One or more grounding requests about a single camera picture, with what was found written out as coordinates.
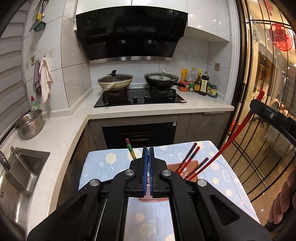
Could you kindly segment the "person right hand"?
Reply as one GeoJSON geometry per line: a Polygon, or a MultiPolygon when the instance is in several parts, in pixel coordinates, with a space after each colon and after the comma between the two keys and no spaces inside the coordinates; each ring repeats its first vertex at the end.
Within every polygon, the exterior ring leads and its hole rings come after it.
{"type": "Polygon", "coordinates": [[[269,222],[278,224],[283,218],[283,214],[287,212],[290,207],[290,202],[295,209],[295,192],[292,189],[295,187],[295,169],[293,169],[287,180],[282,186],[281,192],[274,199],[269,212],[269,222]]]}

